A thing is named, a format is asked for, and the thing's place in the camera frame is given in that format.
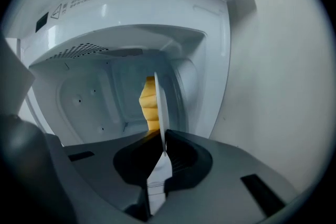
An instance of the black rectangular label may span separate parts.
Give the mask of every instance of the black rectangular label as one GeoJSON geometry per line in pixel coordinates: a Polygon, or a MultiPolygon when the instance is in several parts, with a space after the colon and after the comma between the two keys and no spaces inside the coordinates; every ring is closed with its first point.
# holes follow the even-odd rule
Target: black rectangular label
{"type": "Polygon", "coordinates": [[[45,15],[43,15],[40,20],[37,21],[35,32],[39,31],[47,23],[47,20],[48,20],[48,12],[45,15]]]}
{"type": "Polygon", "coordinates": [[[240,178],[267,217],[285,207],[278,196],[255,174],[240,178]]]}
{"type": "Polygon", "coordinates": [[[84,152],[81,152],[81,153],[69,155],[68,157],[69,157],[70,161],[75,162],[75,161],[78,161],[80,159],[85,159],[85,158],[88,158],[88,157],[91,157],[91,156],[94,156],[93,152],[84,151],[84,152]]]}

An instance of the black slot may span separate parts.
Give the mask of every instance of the black slot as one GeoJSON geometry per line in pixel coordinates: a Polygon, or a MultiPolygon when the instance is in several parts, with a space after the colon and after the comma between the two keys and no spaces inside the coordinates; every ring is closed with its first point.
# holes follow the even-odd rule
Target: black slot
{"type": "Polygon", "coordinates": [[[160,130],[120,149],[113,164],[122,179],[132,185],[147,189],[147,178],[163,152],[160,130]]]}
{"type": "Polygon", "coordinates": [[[40,20],[37,21],[35,32],[39,31],[47,23],[47,20],[48,20],[48,12],[45,15],[43,15],[40,20]]]}
{"type": "Polygon", "coordinates": [[[171,191],[194,188],[212,168],[210,152],[184,138],[183,132],[167,130],[165,137],[173,176],[165,181],[164,192],[168,195],[171,191]]]}
{"type": "Polygon", "coordinates": [[[91,157],[91,156],[94,156],[93,152],[84,151],[84,152],[81,152],[81,153],[69,155],[68,157],[72,162],[74,162],[74,161],[78,161],[80,159],[85,159],[85,158],[88,158],[88,157],[91,157]]]}
{"type": "Polygon", "coordinates": [[[278,196],[255,174],[240,178],[267,217],[285,207],[278,196]]]}

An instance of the dark gray component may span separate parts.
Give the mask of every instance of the dark gray component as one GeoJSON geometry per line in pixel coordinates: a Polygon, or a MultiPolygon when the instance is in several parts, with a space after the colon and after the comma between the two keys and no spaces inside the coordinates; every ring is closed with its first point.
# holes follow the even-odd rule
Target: dark gray component
{"type": "Polygon", "coordinates": [[[150,223],[257,223],[266,218],[240,180],[256,174],[285,204],[297,193],[278,173],[234,146],[176,133],[208,150],[213,158],[209,174],[194,188],[171,191],[150,223]]]}
{"type": "Polygon", "coordinates": [[[147,178],[154,170],[162,152],[160,130],[157,130],[116,152],[113,164],[125,182],[147,190],[147,178]]]}
{"type": "Polygon", "coordinates": [[[167,130],[165,135],[173,176],[164,182],[164,192],[167,195],[171,191],[194,188],[212,168],[211,153],[172,130],[167,130]]]}
{"type": "Polygon", "coordinates": [[[2,169],[2,199],[8,208],[25,214],[23,210],[29,203],[36,211],[26,214],[27,219],[34,217],[38,223],[45,218],[76,223],[73,207],[55,173],[44,134],[37,126],[16,115],[0,114],[0,157],[0,163],[4,162],[1,167],[5,168],[2,169]]]}
{"type": "Polygon", "coordinates": [[[93,156],[71,164],[100,197],[124,211],[138,203],[142,189],[124,182],[113,165],[113,158],[117,151],[144,136],[146,132],[104,142],[66,146],[63,150],[66,155],[92,152],[93,156]]]}

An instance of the gray plastic base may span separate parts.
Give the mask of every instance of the gray plastic base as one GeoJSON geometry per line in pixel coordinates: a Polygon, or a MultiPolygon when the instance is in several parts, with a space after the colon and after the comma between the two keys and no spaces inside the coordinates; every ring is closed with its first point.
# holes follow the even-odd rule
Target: gray plastic base
{"type": "Polygon", "coordinates": [[[94,156],[72,162],[77,172],[108,203],[120,210],[137,204],[141,187],[123,181],[113,165],[117,151],[146,136],[146,132],[121,139],[64,147],[67,155],[91,151],[94,156]]]}
{"type": "MultiPolygon", "coordinates": [[[[142,134],[136,136],[133,139],[141,138],[142,134]]],[[[46,134],[46,139],[56,174],[74,208],[77,223],[141,223],[117,209],[117,203],[123,202],[122,199],[119,199],[123,196],[122,192],[118,192],[120,196],[114,200],[112,205],[108,203],[87,183],[86,178],[77,172],[58,137],[46,134]]],[[[105,191],[108,190],[114,193],[118,191],[113,188],[113,185],[105,189],[105,191]]]]}
{"type": "Polygon", "coordinates": [[[278,173],[234,146],[174,131],[204,147],[213,158],[209,174],[193,189],[171,191],[150,223],[257,223],[266,218],[240,180],[256,174],[285,203],[295,189],[278,173]]]}

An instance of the black border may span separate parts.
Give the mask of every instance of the black border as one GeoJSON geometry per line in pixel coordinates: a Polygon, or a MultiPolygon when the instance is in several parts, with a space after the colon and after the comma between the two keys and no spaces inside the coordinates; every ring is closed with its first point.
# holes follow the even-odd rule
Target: black border
{"type": "Polygon", "coordinates": [[[265,184],[256,174],[243,176],[240,180],[258,203],[261,210],[267,217],[285,207],[285,203],[265,184]]]}
{"type": "MultiPolygon", "coordinates": [[[[1,9],[0,9],[0,15],[1,18],[3,17],[6,7],[9,5],[11,0],[2,0],[1,9]]],[[[334,0],[321,0],[325,6],[325,9],[329,15],[329,18],[331,20],[333,29],[335,30],[335,8],[334,8],[334,0]]],[[[319,222],[326,222],[330,221],[334,218],[333,212],[334,212],[334,206],[333,206],[333,199],[336,194],[336,155],[335,152],[332,156],[332,160],[329,164],[329,167],[324,174],[322,180],[314,190],[313,194],[308,198],[306,203],[289,219],[289,223],[299,223],[299,221],[315,221],[318,220],[319,222]]],[[[2,177],[10,178],[10,174],[5,166],[3,166],[3,163],[1,161],[1,171],[2,177]]],[[[6,198],[7,192],[9,195],[19,195],[17,191],[10,191],[19,189],[20,187],[17,185],[17,183],[11,178],[10,180],[6,181],[6,192],[3,196],[3,200],[6,198]]],[[[22,196],[17,197],[17,199],[29,201],[28,197],[24,197],[24,193],[22,193],[22,196]]],[[[13,212],[13,208],[8,208],[6,205],[3,207],[3,219],[6,219],[5,217],[11,217],[11,221],[18,220],[18,219],[29,219],[29,216],[34,215],[34,222],[43,222],[45,223],[46,219],[44,217],[47,217],[43,212],[38,211],[36,207],[33,206],[34,203],[25,203],[25,208],[16,208],[13,212]],[[29,211],[29,215],[23,214],[23,212],[29,211]]]]}

